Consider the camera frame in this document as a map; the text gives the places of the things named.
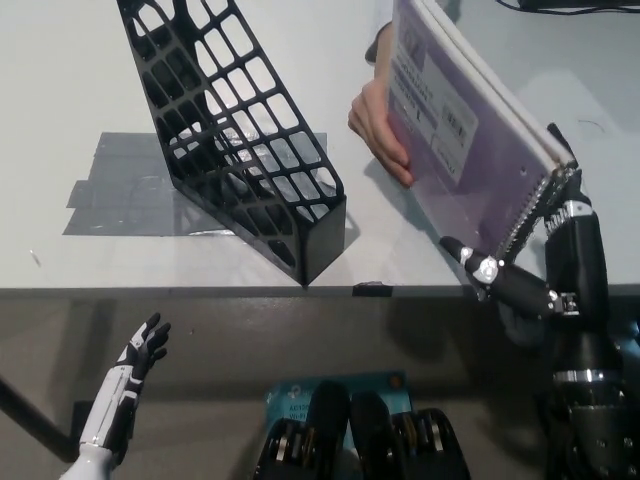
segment gray floor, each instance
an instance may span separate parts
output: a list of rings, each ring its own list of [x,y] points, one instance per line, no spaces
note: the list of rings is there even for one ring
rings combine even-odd
[[[4,300],[0,373],[66,427],[73,402],[93,397],[155,310],[174,324],[170,352],[149,377],[118,480],[248,478],[274,382],[397,368],[417,407],[450,416],[474,478],[540,477],[530,400],[539,368],[504,340],[493,312],[462,300]],[[1,478],[54,479],[64,468],[0,415]]]

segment human hand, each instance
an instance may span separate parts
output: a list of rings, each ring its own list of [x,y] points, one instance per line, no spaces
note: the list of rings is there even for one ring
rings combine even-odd
[[[389,126],[386,89],[391,58],[391,25],[378,37],[375,75],[351,103],[349,128],[367,144],[389,174],[402,186],[413,184],[409,172],[409,156]]]

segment notebook spiral binding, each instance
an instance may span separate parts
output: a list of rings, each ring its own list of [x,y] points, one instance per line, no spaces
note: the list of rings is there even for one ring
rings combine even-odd
[[[509,230],[505,240],[498,247],[498,258],[507,263],[515,261],[538,221],[555,202],[565,184],[575,173],[573,168],[558,168],[550,176],[541,176],[537,187],[522,203],[517,220]]]

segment white robotic hand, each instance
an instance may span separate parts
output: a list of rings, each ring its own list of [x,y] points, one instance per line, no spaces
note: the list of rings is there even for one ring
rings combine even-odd
[[[107,373],[82,431],[80,456],[63,480],[107,480],[122,463],[145,377],[167,354],[163,347],[171,325],[159,323],[159,313],[147,320]]]

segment printed label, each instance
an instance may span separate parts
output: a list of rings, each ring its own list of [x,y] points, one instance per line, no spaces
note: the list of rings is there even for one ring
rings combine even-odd
[[[458,183],[478,118],[433,62],[425,40],[410,23],[400,18],[389,88],[402,105],[407,126],[431,146]]]

